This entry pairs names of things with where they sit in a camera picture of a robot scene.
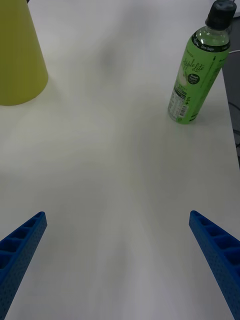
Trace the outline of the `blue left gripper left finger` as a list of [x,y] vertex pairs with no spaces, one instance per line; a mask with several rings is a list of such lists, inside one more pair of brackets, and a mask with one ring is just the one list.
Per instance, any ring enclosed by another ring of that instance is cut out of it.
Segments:
[[41,211],[0,241],[0,319],[5,319],[47,228]]

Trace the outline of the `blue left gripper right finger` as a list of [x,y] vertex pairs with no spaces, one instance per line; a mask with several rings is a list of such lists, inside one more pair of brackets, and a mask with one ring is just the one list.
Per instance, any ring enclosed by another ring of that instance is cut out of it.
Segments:
[[233,318],[240,319],[240,241],[195,210],[189,227]]

